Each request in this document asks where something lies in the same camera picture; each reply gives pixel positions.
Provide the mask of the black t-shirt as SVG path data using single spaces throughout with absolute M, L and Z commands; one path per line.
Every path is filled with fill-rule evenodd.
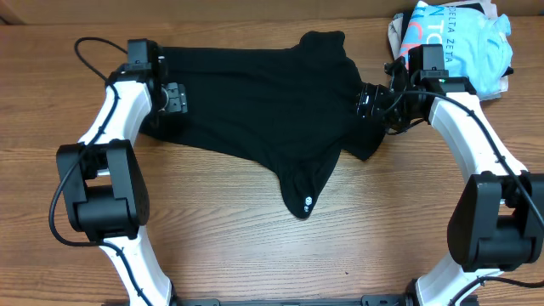
M 167 79 L 185 86 L 188 110 L 148 116 L 140 130 L 261 164 L 289 212 L 307 218 L 341 152 L 364 161 L 384 137 L 357 114 L 363 83 L 344 40 L 310 31 L 286 49 L 166 47 Z

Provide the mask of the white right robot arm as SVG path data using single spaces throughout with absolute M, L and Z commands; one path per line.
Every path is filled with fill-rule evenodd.
M 365 295 L 364 305 L 476 305 L 488 282 L 541 288 L 503 277 L 532 264 L 543 248 L 543 177 L 502 143 L 465 76 L 446 70 L 443 47 L 423 44 L 384 66 L 390 84 L 364 84 L 359 116 L 389 135 L 426 122 L 447 143 L 465 187 L 447 225 L 448 252 L 401 294 Z

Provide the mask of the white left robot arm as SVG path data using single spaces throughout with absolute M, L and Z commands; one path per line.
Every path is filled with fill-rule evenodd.
M 69 247 L 97 247 L 114 265 L 130 305 L 178 305 L 156 258 L 146 224 L 150 199 L 133 145 L 145 119 L 187 112 L 184 85 L 166 82 L 162 48 L 128 41 L 127 63 L 105 76 L 105 101 L 89 130 L 59 147 L 59 186 L 48 225 Z

